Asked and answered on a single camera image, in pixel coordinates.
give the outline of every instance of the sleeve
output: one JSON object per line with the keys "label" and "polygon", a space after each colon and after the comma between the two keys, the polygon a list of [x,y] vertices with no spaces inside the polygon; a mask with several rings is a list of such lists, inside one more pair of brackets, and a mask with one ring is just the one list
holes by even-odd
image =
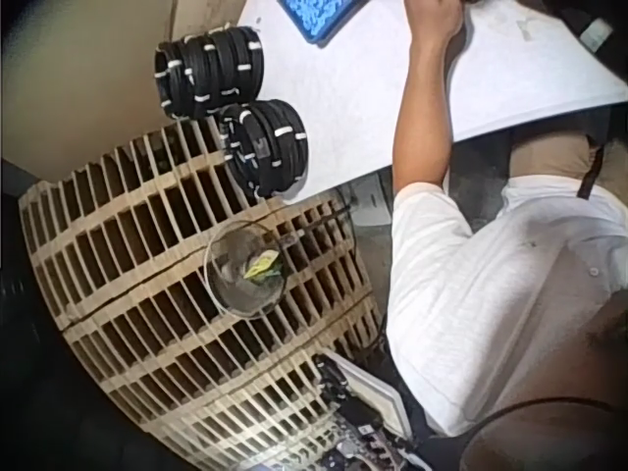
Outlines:
{"label": "sleeve", "polygon": [[442,265],[472,235],[456,203],[430,183],[407,186],[394,199],[389,319],[429,287]]}

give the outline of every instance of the blue container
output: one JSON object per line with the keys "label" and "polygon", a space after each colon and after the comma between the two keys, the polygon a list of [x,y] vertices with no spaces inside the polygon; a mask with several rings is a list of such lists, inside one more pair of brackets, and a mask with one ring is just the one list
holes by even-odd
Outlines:
{"label": "blue container", "polygon": [[325,45],[368,0],[279,0],[307,42]]}

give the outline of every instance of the hand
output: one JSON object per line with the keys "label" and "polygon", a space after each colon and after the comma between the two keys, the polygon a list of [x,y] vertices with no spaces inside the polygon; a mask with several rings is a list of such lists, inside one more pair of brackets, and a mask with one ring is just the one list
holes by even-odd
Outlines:
{"label": "hand", "polygon": [[446,48],[464,22],[462,0],[405,0],[413,47]]}

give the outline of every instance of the wooden crate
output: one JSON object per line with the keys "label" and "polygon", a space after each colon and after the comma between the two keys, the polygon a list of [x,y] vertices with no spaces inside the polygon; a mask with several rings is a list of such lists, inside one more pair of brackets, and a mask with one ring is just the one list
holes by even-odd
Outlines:
{"label": "wooden crate", "polygon": [[268,316],[219,313],[201,275],[216,231],[247,220],[281,236],[342,202],[245,197],[215,131],[176,123],[35,185],[20,201],[30,261],[72,351],[139,427],[201,469],[306,468],[340,436],[311,357],[351,358],[381,316],[346,215],[288,250]]}

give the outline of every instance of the cable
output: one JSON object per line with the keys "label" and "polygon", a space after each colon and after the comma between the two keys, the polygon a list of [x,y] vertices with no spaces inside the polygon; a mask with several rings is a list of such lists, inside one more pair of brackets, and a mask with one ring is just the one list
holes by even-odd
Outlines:
{"label": "cable", "polygon": [[225,31],[235,52],[235,87],[239,90],[237,103],[254,100],[254,87],[251,70],[253,68],[248,56],[246,35],[238,27],[230,27]]}
{"label": "cable", "polygon": [[155,51],[154,67],[164,113],[174,119],[199,120],[223,106],[257,97],[264,54],[252,28],[230,27],[162,42]]}
{"label": "cable", "polygon": [[231,41],[224,31],[216,31],[211,34],[218,54],[220,70],[220,94],[225,100],[236,103],[239,89],[236,87],[236,59]]}
{"label": "cable", "polygon": [[194,93],[190,116],[197,120],[205,117],[206,102],[211,99],[210,83],[212,80],[203,45],[200,37],[193,36],[187,36],[181,43],[185,66],[184,74]]}
{"label": "cable", "polygon": [[168,60],[168,77],[170,98],[172,100],[172,114],[175,118],[187,116],[186,93],[183,75],[183,60],[175,43],[162,42],[159,49]]}
{"label": "cable", "polygon": [[309,154],[309,145],[307,142],[305,126],[303,125],[301,118],[298,116],[298,113],[296,113],[294,108],[292,108],[288,103],[282,100],[271,100],[271,103],[278,106],[282,110],[288,119],[288,122],[292,126],[294,140],[296,140],[296,146],[298,148],[298,159],[296,160],[294,172],[297,175],[296,179],[300,180],[305,174]]}
{"label": "cable", "polygon": [[249,62],[251,63],[251,77],[252,77],[252,92],[250,99],[254,100],[259,95],[259,90],[262,88],[262,80],[264,79],[264,50],[262,48],[262,42],[259,40],[259,35],[249,26],[243,26],[240,28],[248,43],[246,47],[248,49]]}
{"label": "cable", "polygon": [[168,58],[159,47],[155,50],[155,82],[162,109],[166,115],[173,117],[173,100],[170,95],[170,74]]}
{"label": "cable", "polygon": [[305,174],[305,129],[287,103],[230,105],[217,121],[227,166],[247,195],[271,197],[290,189]]}

